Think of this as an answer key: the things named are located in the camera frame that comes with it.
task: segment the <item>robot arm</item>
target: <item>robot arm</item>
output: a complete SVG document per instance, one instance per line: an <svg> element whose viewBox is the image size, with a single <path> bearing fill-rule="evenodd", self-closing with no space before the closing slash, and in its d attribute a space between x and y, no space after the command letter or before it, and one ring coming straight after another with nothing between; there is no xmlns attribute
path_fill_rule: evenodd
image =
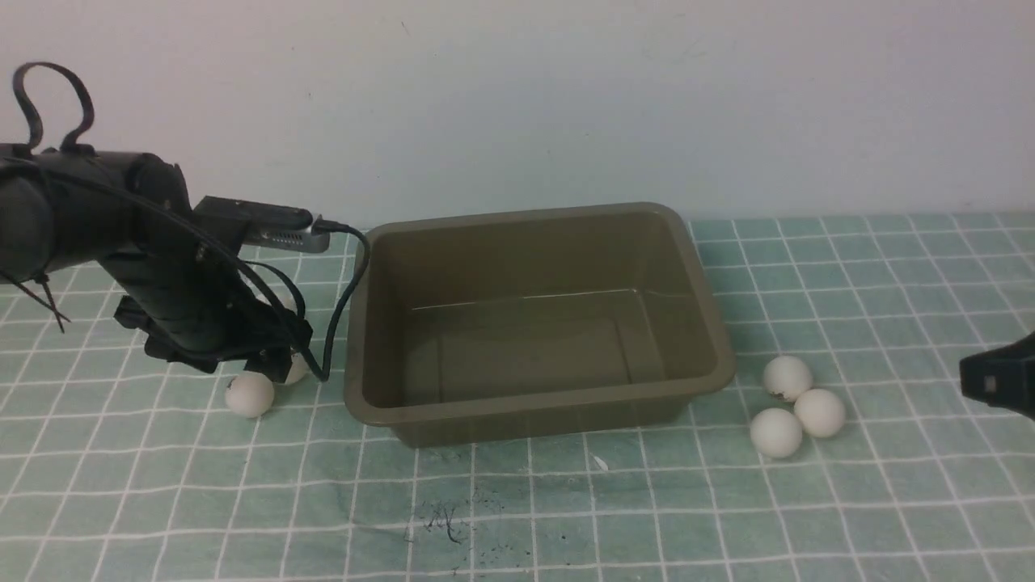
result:
<svg viewBox="0 0 1035 582"><path fill-rule="evenodd" d="M83 123L61 148L38 154L31 150L42 137L42 124L23 87L33 66L61 72L84 109ZM243 359L246 370L278 382L297 351L326 379L327 371L308 349L313 329L303 319L297 289L272 269L292 291L296 315L237 254L244 243L319 253L328 248L331 232L359 236L365 250L361 233L300 208L209 197L191 209L177 166L150 153L97 152L77 143L92 123L93 111L70 70L27 63L19 67L13 85L29 121L30 141L0 144L0 284L45 283L47 273L95 260L125 290L115 318L147 333L148 355L206 373L220 361ZM331 318L325 369L330 338L367 260L364 252Z"/></svg>

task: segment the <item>ping pong ball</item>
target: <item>ping pong ball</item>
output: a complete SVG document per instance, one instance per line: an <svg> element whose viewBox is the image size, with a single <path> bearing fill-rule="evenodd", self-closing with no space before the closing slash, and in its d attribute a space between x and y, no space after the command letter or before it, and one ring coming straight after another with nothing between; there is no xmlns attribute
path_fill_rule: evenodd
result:
<svg viewBox="0 0 1035 582"><path fill-rule="evenodd" d="M302 354L295 352L291 354L291 370L288 370L288 376L284 379L284 385L290 386L304 378L308 373L309 366L305 363L305 358L302 357Z"/></svg>
<svg viewBox="0 0 1035 582"><path fill-rule="evenodd" d="M751 444L772 459L786 459L801 446L801 423L782 408L768 408L751 419Z"/></svg>
<svg viewBox="0 0 1035 582"><path fill-rule="evenodd" d="M845 403L822 388L801 395L794 403L794 414L805 432L817 438L832 437L845 426Z"/></svg>
<svg viewBox="0 0 1035 582"><path fill-rule="evenodd" d="M808 366L793 355L776 356L762 373L766 390L783 402L794 402L812 387L812 373Z"/></svg>
<svg viewBox="0 0 1035 582"><path fill-rule="evenodd" d="M241 372L230 381L225 396L232 412L257 418L273 405L273 382L258 372Z"/></svg>

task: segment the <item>white wall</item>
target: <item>white wall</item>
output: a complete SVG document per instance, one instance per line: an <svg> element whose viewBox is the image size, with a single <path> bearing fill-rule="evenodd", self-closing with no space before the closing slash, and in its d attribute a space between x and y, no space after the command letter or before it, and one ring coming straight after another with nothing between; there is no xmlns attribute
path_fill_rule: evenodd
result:
<svg viewBox="0 0 1035 582"><path fill-rule="evenodd" d="M4 77L78 71L87 143L180 163L195 201L366 226L1035 205L1032 0L7 0L0 42ZM56 145L72 93L29 85Z"/></svg>

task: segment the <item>olive green plastic tub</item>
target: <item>olive green plastic tub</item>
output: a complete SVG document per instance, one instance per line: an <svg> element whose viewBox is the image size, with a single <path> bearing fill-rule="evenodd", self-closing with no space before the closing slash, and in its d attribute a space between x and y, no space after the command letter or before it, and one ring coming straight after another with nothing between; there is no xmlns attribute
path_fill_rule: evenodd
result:
<svg viewBox="0 0 1035 582"><path fill-rule="evenodd" d="M414 446L672 421L734 375L683 221L634 203L379 227L345 402Z"/></svg>

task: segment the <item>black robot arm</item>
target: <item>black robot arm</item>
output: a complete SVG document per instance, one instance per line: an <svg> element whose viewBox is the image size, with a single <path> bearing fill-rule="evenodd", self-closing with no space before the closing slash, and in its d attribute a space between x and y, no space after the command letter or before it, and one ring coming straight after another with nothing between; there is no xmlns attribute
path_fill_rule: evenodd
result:
<svg viewBox="0 0 1035 582"><path fill-rule="evenodd" d="M83 123L61 148L38 154L31 150L42 124L23 85L33 66L68 79L84 109ZM356 235L365 249L361 233L300 208L208 197L191 209L177 166L150 153L98 152L77 143L92 123L93 110L70 70L27 63L16 71L13 85L30 140L0 144L0 284L25 288L34 281L46 288L47 273L95 260L125 290L115 318L148 336L148 355L207 373L220 361L243 359L245 369L282 381L297 351L326 379L334 327L368 254L331 318L323 366L309 350L313 329L297 288L268 267L291 290L296 314L237 254L245 243L319 253L328 248L331 232ZM51 307L57 313L53 300Z"/></svg>

